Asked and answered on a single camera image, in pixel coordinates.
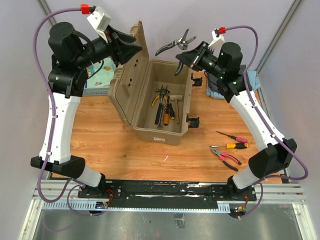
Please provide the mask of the black yellow handled screwdriver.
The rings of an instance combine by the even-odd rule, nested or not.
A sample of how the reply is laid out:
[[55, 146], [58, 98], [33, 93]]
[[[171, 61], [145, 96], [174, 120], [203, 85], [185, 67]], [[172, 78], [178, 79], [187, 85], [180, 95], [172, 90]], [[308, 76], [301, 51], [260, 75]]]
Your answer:
[[168, 90], [168, 87], [165, 88], [165, 91], [166, 91], [166, 96], [167, 96], [167, 105], [166, 105], [167, 112], [168, 112], [170, 119], [174, 120], [176, 118], [176, 114], [174, 112], [173, 105], [171, 103], [171, 96], [170, 96], [170, 91]]

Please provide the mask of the tan plastic tool box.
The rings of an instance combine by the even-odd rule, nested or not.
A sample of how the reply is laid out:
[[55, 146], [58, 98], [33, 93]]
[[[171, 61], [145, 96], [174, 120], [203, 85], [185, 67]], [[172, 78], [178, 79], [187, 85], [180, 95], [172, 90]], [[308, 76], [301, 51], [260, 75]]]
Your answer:
[[[195, 86], [193, 71], [184, 66], [179, 75], [175, 75], [177, 62], [150, 60], [141, 21], [133, 25], [130, 34], [135, 37], [135, 44], [141, 46], [142, 51], [116, 68], [108, 97], [120, 119], [131, 126], [141, 140], [177, 146], [188, 129], [200, 125], [198, 117], [190, 117], [192, 87]], [[183, 100], [179, 101], [180, 124], [177, 124], [176, 119], [170, 119], [167, 126], [157, 130], [155, 119], [160, 99], [153, 107], [151, 104], [159, 95], [156, 89], [162, 86], [167, 87], [170, 96], [182, 95]]]

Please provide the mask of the yellow black handled pliers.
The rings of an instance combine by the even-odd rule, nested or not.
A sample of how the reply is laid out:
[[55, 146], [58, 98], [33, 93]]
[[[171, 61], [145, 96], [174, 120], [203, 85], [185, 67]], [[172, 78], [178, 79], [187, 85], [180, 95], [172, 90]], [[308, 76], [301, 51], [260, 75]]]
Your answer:
[[166, 88], [164, 88], [163, 86], [161, 86], [161, 88], [156, 89], [156, 92], [158, 93], [158, 95], [153, 99], [151, 106], [154, 107], [158, 99], [160, 99], [161, 102], [162, 102], [162, 99], [164, 99], [165, 105], [167, 105], [168, 104], [168, 98], [167, 98], [168, 87], [166, 86]]

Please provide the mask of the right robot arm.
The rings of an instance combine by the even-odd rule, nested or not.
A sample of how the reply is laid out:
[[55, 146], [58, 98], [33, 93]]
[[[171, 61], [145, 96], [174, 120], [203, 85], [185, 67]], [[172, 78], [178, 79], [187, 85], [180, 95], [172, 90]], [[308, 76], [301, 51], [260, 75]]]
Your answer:
[[234, 42], [225, 42], [218, 56], [202, 42], [195, 49], [184, 51], [176, 58], [194, 71], [206, 71], [217, 79], [224, 99], [239, 113], [250, 130], [258, 153], [248, 160], [248, 166], [227, 180], [226, 193], [232, 200], [240, 199], [255, 182], [286, 169], [297, 149], [294, 139], [287, 139], [263, 112], [248, 75], [241, 69], [243, 54]]

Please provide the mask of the red black thin screwdriver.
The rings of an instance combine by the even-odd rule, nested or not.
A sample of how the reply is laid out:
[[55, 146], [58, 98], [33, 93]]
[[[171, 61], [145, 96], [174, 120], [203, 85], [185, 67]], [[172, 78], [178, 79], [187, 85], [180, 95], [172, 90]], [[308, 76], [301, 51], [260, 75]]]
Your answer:
[[226, 134], [226, 133], [223, 133], [223, 132], [220, 132], [220, 131], [216, 131], [216, 132], [219, 133], [219, 134], [225, 135], [225, 136], [227, 136], [227, 137], [229, 137], [229, 138], [231, 138], [233, 140], [236, 140], [239, 143], [248, 143], [248, 140], [243, 138], [243, 137]]

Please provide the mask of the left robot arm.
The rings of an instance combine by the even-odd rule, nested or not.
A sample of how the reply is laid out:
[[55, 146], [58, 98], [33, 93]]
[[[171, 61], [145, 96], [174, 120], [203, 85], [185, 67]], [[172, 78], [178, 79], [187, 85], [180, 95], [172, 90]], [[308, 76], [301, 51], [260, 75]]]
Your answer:
[[69, 177], [85, 184], [96, 198], [107, 193], [106, 177], [88, 167], [84, 158], [71, 154], [71, 135], [75, 115], [86, 82], [87, 67], [111, 57], [115, 65], [123, 65], [142, 50], [132, 34], [111, 26], [102, 36], [89, 40], [69, 22], [60, 22], [49, 31], [48, 44], [53, 51], [52, 70], [48, 75], [49, 119], [45, 140], [38, 156], [30, 165], [37, 169]]

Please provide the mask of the silver open-end wrench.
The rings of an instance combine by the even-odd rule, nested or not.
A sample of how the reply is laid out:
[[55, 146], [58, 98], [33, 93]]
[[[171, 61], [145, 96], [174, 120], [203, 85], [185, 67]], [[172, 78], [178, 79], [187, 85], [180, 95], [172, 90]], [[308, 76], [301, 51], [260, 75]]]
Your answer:
[[165, 112], [166, 112], [166, 104], [164, 103], [161, 107], [160, 119], [159, 119], [159, 124], [157, 126], [157, 130], [163, 129]]

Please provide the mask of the small claw hammer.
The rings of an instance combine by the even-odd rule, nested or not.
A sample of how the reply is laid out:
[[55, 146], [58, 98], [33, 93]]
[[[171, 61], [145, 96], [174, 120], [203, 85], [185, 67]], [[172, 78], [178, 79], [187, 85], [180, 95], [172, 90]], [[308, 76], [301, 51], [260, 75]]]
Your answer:
[[156, 117], [155, 117], [155, 122], [154, 122], [156, 125], [159, 124], [160, 115], [161, 115], [161, 109], [162, 109], [162, 105], [163, 105], [163, 104], [166, 104], [166, 103], [165, 103], [165, 100], [162, 99], [162, 101], [161, 101], [161, 99], [160, 99], [159, 105], [158, 105], [158, 109], [157, 109], [157, 113], [156, 113]]

